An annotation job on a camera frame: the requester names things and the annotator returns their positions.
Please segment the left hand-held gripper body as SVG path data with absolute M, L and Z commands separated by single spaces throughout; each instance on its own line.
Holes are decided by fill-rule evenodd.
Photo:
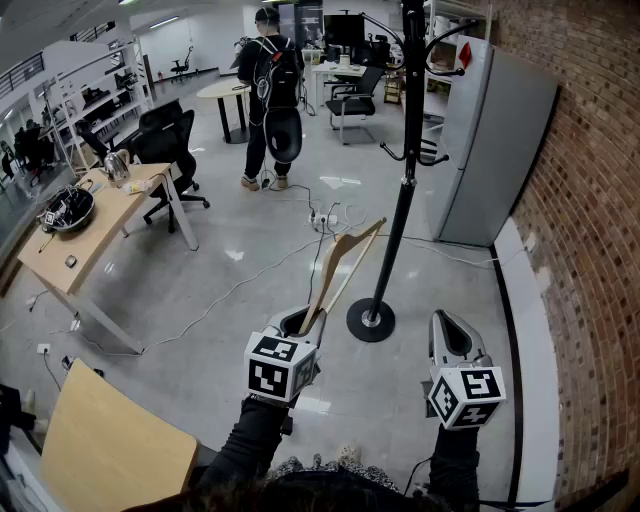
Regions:
M 319 373 L 320 328 L 306 335 L 288 335 L 268 325 L 253 332 L 244 352 L 244 374 L 250 394 L 293 403 Z

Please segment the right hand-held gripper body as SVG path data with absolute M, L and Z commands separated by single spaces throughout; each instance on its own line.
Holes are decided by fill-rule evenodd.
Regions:
M 462 356 L 429 346 L 430 378 L 422 382 L 425 417 L 445 430 L 485 426 L 506 402 L 503 372 L 480 344 Z

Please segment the wooden hanger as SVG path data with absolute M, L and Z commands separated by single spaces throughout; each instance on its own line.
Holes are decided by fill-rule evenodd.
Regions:
M 361 261 L 364 259 L 364 256 L 367 254 L 370 246 L 372 245 L 373 241 L 375 240 L 381 228 L 384 226 L 386 222 L 387 222 L 387 219 L 383 217 L 380 220 L 373 223 L 370 227 L 365 229 L 361 234 L 358 234 L 358 235 L 344 234 L 344 235 L 339 235 L 336 238 L 336 240 L 330 246 L 327 254 L 325 255 L 325 258 L 323 261 L 323 268 L 322 268 L 321 288 L 320 288 L 320 291 L 314 297 L 314 300 L 310 303 L 310 306 L 307 310 L 306 316 L 304 318 L 304 321 L 299 331 L 300 334 L 305 334 L 308 332 L 309 328 L 311 327 L 312 321 L 316 317 L 317 312 L 322 308 L 323 301 L 325 299 L 327 292 L 330 289 L 331 282 L 335 275 L 336 269 L 340 264 L 341 259 L 351 250 L 356 248 L 359 244 L 361 244 L 362 242 L 365 242 L 365 246 L 361 251 L 360 255 L 358 256 L 358 258 L 356 259 L 356 262 L 354 263 L 353 267 L 345 277 L 345 280 L 339 287 L 334 297 L 329 302 L 329 305 L 325 308 L 325 311 L 327 314 L 330 313 L 332 307 L 335 305 L 335 303 L 341 296 L 342 292 L 344 291 L 347 284 L 349 283 L 351 277 L 355 273 Z

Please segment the black coat rack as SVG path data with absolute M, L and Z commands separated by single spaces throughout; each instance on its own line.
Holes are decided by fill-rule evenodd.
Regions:
M 431 41 L 426 40 L 426 15 L 423 0 L 402 0 L 402 20 L 404 38 L 398 41 L 403 53 L 399 69 L 405 71 L 406 104 L 405 134 L 403 154 L 394 154 L 386 144 L 380 147 L 395 161 L 405 164 L 393 223 L 388 236 L 387 248 L 374 296 L 354 302 L 347 312 L 346 322 L 351 334 L 366 343 L 378 343 L 393 333 L 396 319 L 391 307 L 383 297 L 393 270 L 396 256 L 404 234 L 411 203 L 416 188 L 415 171 L 418 164 L 431 167 L 449 159 L 447 155 L 430 162 L 421 157 L 424 95 L 427 73 L 437 76 L 462 76 L 465 70 L 458 68 L 436 71 L 429 67 L 428 57 L 434 46 L 446 37 L 473 28 L 479 24 L 473 19 L 466 24 L 444 32 Z

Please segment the person's left forearm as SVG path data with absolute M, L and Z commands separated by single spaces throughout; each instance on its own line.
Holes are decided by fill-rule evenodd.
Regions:
M 289 407 L 245 398 L 241 413 L 228 439 L 198 482 L 207 489 L 229 482 L 246 482 L 264 477 L 282 441 L 282 426 Z

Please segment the person's right forearm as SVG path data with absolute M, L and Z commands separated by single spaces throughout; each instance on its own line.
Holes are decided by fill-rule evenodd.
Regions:
M 452 512 L 479 512 L 478 428 L 439 427 L 430 459 L 429 494 Z

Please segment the white metal shelving frame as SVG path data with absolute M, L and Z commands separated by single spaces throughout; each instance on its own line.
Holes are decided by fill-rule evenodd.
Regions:
M 137 38 L 109 44 L 73 42 L 79 60 L 56 73 L 51 97 L 63 121 L 56 126 L 65 158 L 81 177 L 100 158 L 78 133 L 86 122 L 92 135 L 111 146 L 130 118 L 154 107 L 151 87 Z

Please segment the person's patterned top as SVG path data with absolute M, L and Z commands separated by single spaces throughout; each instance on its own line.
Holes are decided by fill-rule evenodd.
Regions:
M 365 466 L 361 462 L 361 448 L 354 443 L 346 443 L 338 450 L 337 455 L 324 462 L 316 453 L 309 465 L 304 465 L 297 457 L 292 456 L 267 473 L 267 481 L 275 481 L 290 476 L 340 477 L 354 480 L 358 485 L 372 484 L 398 493 L 399 489 L 389 475 L 377 466 Z

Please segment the light wooden table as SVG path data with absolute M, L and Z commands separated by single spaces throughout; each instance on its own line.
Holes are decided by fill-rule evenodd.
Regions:
M 77 359 L 49 423 L 41 473 L 66 512 L 121 512 L 183 492 L 198 449 L 193 436 Z

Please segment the black oval seat shell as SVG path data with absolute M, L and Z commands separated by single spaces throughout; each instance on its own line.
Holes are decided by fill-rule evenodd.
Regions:
M 291 164 L 301 153 L 303 133 L 296 108 L 268 109 L 263 119 L 266 147 L 276 162 Z

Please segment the grey refrigerator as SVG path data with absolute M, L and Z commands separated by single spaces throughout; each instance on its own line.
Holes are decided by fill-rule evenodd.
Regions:
M 462 36 L 472 59 L 452 77 L 437 156 L 429 168 L 426 220 L 432 239 L 491 246 L 510 215 L 541 147 L 558 80 L 548 70 Z

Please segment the wooden desk with white legs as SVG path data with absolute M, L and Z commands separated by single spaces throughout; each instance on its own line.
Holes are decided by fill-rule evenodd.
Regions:
M 111 187 L 99 169 L 89 171 L 85 179 L 102 186 L 95 194 L 96 204 L 89 224 L 78 232 L 54 236 L 36 229 L 21 249 L 18 260 L 74 317 L 87 314 L 115 337 L 118 350 L 139 356 L 144 351 L 140 343 L 82 293 L 81 287 L 116 235 L 126 234 L 126 223 L 150 192 L 127 195 L 120 188 Z M 69 255 L 77 258 L 73 268 L 65 265 Z

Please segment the black office chair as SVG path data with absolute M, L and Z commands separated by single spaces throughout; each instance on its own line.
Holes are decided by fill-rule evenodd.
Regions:
M 202 196 L 187 194 L 189 188 L 198 191 L 194 181 L 196 160 L 188 143 L 195 119 L 193 109 L 184 110 L 178 100 L 170 101 L 145 112 L 139 122 L 138 134 L 129 148 L 142 164 L 167 163 L 177 167 L 180 175 L 173 184 L 181 202 L 201 202 L 204 208 L 210 202 Z

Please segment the black mesh visitor chair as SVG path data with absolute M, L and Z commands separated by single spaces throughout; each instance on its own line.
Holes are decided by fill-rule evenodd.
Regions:
M 365 125 L 348 125 L 346 119 L 366 120 L 376 113 L 374 92 L 383 75 L 382 69 L 368 67 L 355 85 L 338 85 L 332 89 L 331 99 L 325 102 L 325 106 L 329 111 L 331 129 L 338 134 L 342 145 L 375 141 Z

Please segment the steel kettle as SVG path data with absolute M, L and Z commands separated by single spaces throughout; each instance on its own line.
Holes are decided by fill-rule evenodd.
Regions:
M 100 172 L 111 187 L 121 188 L 130 178 L 130 154 L 126 149 L 108 152 L 103 160 Z

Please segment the round white table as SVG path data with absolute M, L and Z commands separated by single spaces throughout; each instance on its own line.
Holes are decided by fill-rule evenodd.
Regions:
M 223 130 L 223 139 L 227 144 L 244 144 L 249 140 L 248 115 L 245 112 L 245 101 L 249 98 L 250 87 L 242 84 L 237 78 L 229 77 L 203 88 L 197 93 L 201 99 L 216 100 Z M 239 127 L 230 128 L 225 100 L 233 98 L 237 107 Z

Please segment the black swivel chair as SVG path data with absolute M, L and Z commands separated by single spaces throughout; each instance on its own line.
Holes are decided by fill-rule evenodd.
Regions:
M 170 69 L 170 71 L 174 74 L 172 78 L 173 81 L 179 80 L 182 81 L 185 74 L 189 71 L 190 67 L 190 57 L 193 51 L 193 46 L 188 48 L 188 52 L 183 61 L 175 60 L 175 65 Z

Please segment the white storage shelf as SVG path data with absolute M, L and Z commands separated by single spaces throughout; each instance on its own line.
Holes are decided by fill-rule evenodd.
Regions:
M 459 39 L 471 36 L 489 41 L 498 17 L 494 0 L 413 0 L 420 3 L 425 21 L 425 45 L 437 40 L 427 55 L 423 137 L 436 139 L 442 129 L 451 92 L 452 76 L 444 73 L 460 67 Z

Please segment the black monitor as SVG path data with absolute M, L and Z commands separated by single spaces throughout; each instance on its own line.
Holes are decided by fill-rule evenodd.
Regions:
M 360 15 L 325 15 L 324 41 L 328 45 L 356 47 L 365 42 L 365 19 Z

